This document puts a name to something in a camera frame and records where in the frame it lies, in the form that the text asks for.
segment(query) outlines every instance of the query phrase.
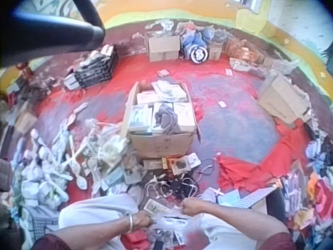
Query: white cloth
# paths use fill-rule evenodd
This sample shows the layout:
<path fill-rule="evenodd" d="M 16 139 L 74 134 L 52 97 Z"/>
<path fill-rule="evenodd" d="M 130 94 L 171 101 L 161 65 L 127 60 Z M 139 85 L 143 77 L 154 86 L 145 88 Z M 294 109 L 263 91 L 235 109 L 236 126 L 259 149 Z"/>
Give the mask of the white cloth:
<path fill-rule="evenodd" d="M 204 214 L 200 223 L 210 244 L 204 250 L 254 250 L 257 242 L 219 218 Z"/>
<path fill-rule="evenodd" d="M 102 223 L 138 212 L 137 204 L 128 194 L 114 194 L 76 202 L 64 208 L 59 215 L 59 228 Z M 110 240 L 103 250 L 125 250 L 120 236 Z"/>

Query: bangle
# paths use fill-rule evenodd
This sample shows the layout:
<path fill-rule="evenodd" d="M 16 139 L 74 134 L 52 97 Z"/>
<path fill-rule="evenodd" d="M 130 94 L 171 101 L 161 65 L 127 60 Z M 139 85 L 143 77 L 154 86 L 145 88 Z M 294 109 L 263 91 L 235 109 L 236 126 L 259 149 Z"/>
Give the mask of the bangle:
<path fill-rule="evenodd" d="M 133 232 L 133 217 L 131 214 L 129 214 L 129 218 L 130 218 L 130 230 L 129 233 Z"/>

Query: checkered bag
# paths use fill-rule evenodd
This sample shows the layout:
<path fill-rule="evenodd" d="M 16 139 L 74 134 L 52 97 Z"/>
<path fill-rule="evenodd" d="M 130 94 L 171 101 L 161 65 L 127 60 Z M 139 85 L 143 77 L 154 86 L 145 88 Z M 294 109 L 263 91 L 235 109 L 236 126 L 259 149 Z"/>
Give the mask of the checkered bag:
<path fill-rule="evenodd" d="M 0 192 L 9 192 L 12 180 L 11 164 L 0 159 Z"/>
<path fill-rule="evenodd" d="M 58 225 L 59 212 L 50 210 L 46 206 L 23 206 L 22 223 L 29 231 L 32 242 L 45 235 L 47 225 Z"/>

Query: hand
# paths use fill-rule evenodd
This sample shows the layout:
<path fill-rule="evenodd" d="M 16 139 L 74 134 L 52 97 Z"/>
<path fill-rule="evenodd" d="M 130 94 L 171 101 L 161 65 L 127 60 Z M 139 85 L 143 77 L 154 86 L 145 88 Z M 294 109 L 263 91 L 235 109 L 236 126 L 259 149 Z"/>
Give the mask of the hand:
<path fill-rule="evenodd" d="M 204 212 L 206 201 L 198 198 L 186 198 L 181 203 L 183 214 L 195 216 Z"/>
<path fill-rule="evenodd" d="M 146 228 L 154 223 L 146 211 L 140 211 L 134 215 L 133 218 L 133 231 L 141 228 Z"/>

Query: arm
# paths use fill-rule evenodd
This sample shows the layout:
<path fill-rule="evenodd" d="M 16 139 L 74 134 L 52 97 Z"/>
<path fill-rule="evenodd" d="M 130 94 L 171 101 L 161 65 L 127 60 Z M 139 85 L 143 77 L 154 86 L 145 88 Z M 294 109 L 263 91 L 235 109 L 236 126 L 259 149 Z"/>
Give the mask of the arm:
<path fill-rule="evenodd" d="M 182 207 L 184 213 L 190 216 L 200 213 L 216 216 L 259 243 L 275 234 L 289 233 L 279 220 L 252 209 L 226 207 L 195 198 L 185 199 Z"/>
<path fill-rule="evenodd" d="M 152 224 L 151 218 L 145 211 L 140 211 L 132 217 L 133 231 Z M 129 217 L 124 217 L 104 223 L 63 228 L 54 232 L 54 235 L 67 243 L 71 250 L 101 249 L 112 238 L 128 233 L 130 226 Z"/>

